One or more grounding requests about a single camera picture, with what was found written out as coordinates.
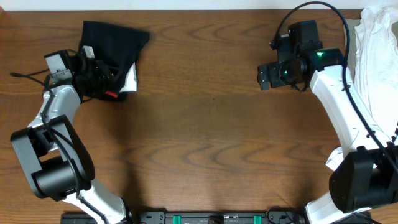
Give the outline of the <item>white ribbed garment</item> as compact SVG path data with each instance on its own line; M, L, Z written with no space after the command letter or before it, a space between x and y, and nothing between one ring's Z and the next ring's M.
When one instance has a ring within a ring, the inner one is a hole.
M364 9L356 26L355 73L346 75L350 93L382 144L397 142L397 8ZM316 72L311 83L340 140L326 164L331 170L357 147L376 149L343 90L339 65Z

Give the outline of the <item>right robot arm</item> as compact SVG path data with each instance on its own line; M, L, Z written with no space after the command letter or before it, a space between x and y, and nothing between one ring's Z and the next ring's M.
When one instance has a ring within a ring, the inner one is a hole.
M307 223L340 222L397 202L397 146L385 134L354 88L340 49L323 47L315 21L292 24L270 43L277 60L260 65L262 90L291 86L310 90L321 102L338 135L340 161L329 190L306 204Z

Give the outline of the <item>folded white garment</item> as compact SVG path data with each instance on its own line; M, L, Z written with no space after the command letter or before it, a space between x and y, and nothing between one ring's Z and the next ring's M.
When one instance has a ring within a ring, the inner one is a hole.
M126 74L126 79L124 86L121 88L120 92L135 92L137 91L137 73L136 73L136 64L130 67L129 71Z

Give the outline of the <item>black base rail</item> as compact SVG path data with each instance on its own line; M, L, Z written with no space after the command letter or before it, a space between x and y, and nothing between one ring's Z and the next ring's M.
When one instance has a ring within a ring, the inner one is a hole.
M295 212L270 211L266 213L164 213L145 212L136 218L140 224L266 224L266 223L309 223L304 216ZM96 223L94 218L82 213L64 213L60 218L61 224L89 224ZM374 223L369 212L350 215L332 223Z

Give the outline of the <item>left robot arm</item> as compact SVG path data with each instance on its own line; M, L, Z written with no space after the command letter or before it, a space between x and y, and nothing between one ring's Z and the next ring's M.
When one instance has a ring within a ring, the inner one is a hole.
M84 96L97 96L119 69L95 57L92 47L45 56L43 105L28 127L10 141L31 191L38 198L72 204L96 223L134 223L124 200L95 179L93 161L72 126Z

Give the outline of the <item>black leggings with red waistband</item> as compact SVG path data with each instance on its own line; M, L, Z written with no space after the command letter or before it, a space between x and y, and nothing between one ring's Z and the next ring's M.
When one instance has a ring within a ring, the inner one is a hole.
M150 33L132 27L118 26L98 21L84 21L79 51L84 45L91 46L95 58L120 67L122 74L112 89L119 98L109 101L123 101L130 92L121 93L126 74L133 63L137 66L140 51L150 39Z

